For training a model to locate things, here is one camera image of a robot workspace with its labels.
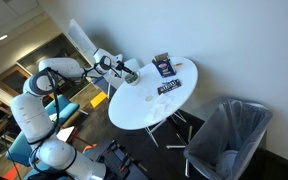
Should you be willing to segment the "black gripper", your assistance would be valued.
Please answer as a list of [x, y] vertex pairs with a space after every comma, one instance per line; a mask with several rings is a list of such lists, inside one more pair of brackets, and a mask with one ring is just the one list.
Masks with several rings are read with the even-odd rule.
[[117, 63], [117, 64], [116, 64], [115, 69], [117, 69], [117, 70], [124, 70], [125, 72], [126, 72], [126, 70], [130, 70], [129, 68], [124, 67], [124, 63], [123, 63], [122, 61], [117, 61], [116, 63]]

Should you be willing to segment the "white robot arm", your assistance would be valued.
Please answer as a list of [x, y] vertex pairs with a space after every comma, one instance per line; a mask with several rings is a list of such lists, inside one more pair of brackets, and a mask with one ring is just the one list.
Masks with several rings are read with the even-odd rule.
[[83, 68], [69, 57], [47, 58], [39, 63], [39, 71], [29, 77], [23, 92], [11, 100], [13, 117], [32, 152], [29, 164], [36, 171], [30, 180], [50, 180], [68, 176], [74, 180], [102, 180], [107, 168], [87, 158], [70, 144], [57, 137], [58, 120], [52, 120], [43, 105], [43, 98], [54, 95], [58, 79], [76, 77], [100, 77], [109, 70], [123, 68], [123, 56], [113, 55], [104, 49], [93, 54], [95, 64]]

